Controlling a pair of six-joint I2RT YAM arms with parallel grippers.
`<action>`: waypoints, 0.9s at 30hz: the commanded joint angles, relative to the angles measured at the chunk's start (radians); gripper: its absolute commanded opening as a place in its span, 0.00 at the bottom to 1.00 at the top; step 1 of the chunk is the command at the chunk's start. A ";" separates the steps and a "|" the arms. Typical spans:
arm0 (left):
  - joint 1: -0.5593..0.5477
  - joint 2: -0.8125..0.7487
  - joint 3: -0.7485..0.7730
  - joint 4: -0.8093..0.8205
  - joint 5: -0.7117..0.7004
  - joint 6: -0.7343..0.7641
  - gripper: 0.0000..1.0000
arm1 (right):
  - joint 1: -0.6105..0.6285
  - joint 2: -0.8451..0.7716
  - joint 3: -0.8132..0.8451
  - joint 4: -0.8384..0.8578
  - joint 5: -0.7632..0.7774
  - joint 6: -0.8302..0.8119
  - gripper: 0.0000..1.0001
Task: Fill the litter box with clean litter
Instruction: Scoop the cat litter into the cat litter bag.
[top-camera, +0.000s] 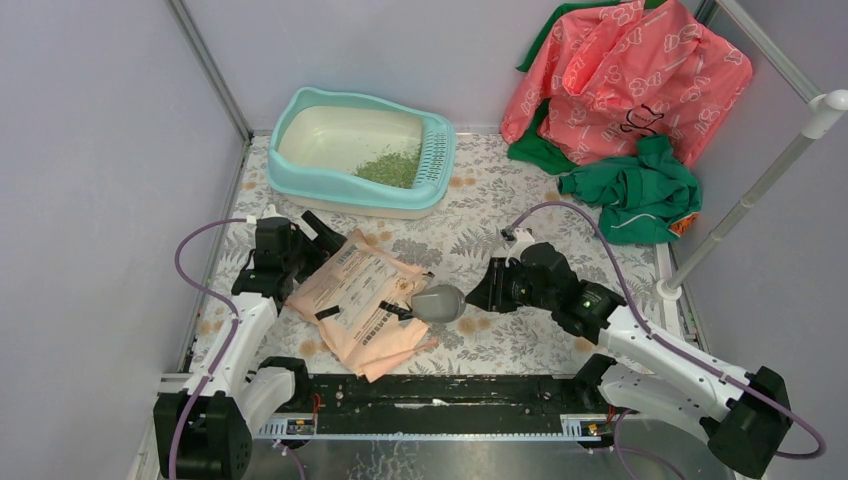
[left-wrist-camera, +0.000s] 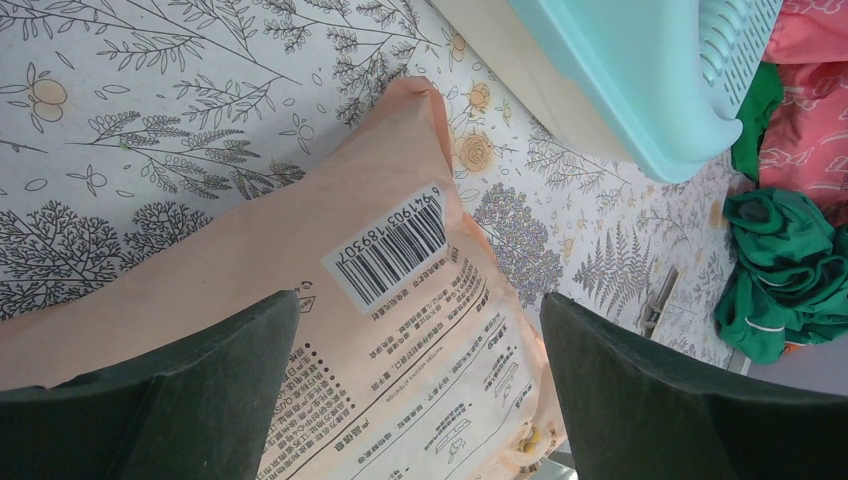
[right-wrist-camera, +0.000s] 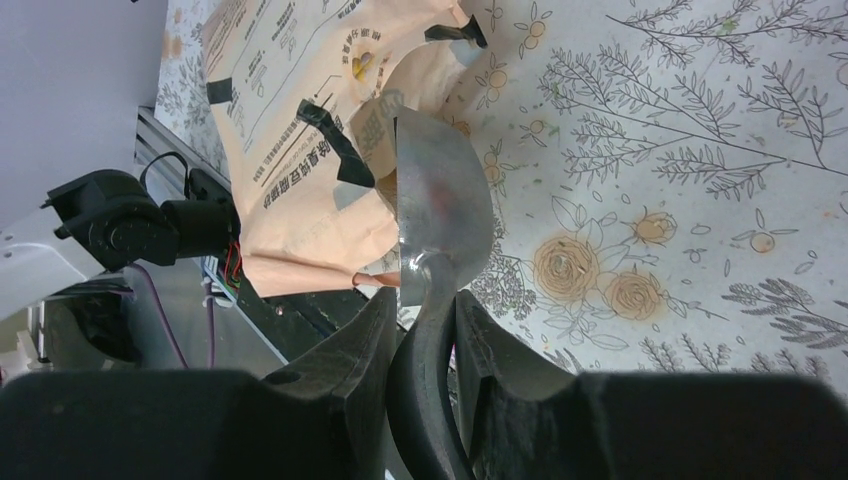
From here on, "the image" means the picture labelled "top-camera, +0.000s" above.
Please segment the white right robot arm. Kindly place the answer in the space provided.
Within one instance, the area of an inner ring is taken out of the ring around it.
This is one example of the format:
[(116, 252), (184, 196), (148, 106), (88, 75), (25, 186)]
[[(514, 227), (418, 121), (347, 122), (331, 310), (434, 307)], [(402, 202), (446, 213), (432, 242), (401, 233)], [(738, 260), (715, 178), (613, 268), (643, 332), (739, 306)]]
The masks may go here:
[(581, 280), (548, 243), (519, 258), (493, 258), (467, 295), (485, 311), (521, 307), (550, 312), (567, 333), (606, 349), (576, 374), (575, 402), (597, 412), (609, 404), (668, 423), (704, 442), (725, 466), (761, 478), (791, 427), (768, 405), (788, 407), (785, 383), (762, 367), (756, 373), (700, 351), (655, 324), (642, 327), (622, 296)]

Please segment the pink cat litter bag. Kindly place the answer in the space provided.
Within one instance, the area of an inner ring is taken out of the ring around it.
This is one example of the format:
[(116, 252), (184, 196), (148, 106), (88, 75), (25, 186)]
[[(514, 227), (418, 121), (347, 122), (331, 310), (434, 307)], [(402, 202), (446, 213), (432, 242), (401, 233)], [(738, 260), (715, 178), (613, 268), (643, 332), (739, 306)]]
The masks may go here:
[(427, 271), (370, 245), (354, 229), (342, 248), (289, 296), (286, 306), (317, 326), (330, 351), (357, 376), (374, 382), (439, 339), (429, 326), (380, 307), (405, 308), (429, 283)]

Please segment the grey litter scoop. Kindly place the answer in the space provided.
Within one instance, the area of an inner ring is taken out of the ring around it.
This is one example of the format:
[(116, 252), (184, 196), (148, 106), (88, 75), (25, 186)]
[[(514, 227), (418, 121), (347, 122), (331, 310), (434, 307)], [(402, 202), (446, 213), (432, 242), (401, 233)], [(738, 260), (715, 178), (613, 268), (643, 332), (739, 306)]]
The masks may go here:
[(414, 294), (409, 301), (413, 316), (425, 323), (446, 324), (465, 312), (465, 294), (453, 285), (436, 285)]

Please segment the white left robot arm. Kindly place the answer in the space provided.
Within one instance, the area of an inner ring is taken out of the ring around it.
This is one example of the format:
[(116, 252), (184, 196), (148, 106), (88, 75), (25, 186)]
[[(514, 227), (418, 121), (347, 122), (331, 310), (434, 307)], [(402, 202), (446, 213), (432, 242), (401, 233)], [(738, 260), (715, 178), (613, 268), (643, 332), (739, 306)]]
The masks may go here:
[(172, 393), (159, 395), (153, 419), (160, 472), (167, 479), (240, 479), (254, 435), (279, 409), (313, 406), (304, 360), (268, 357), (251, 366), (259, 344), (298, 283), (307, 280), (346, 238), (312, 212), (301, 216), (314, 235), (268, 207), (254, 225), (255, 246), (229, 295), (230, 311), (204, 362)]

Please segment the teal litter box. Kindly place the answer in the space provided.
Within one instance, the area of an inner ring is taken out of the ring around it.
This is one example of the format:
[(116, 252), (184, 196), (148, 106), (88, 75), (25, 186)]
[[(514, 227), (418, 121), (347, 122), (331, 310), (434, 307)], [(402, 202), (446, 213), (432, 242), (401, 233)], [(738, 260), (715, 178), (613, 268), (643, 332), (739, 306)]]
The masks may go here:
[[(421, 147), (411, 188), (353, 175), (382, 151)], [(276, 122), (267, 150), (267, 181), (289, 201), (312, 209), (420, 219), (445, 196), (457, 136), (443, 116), (378, 97), (302, 87)]]

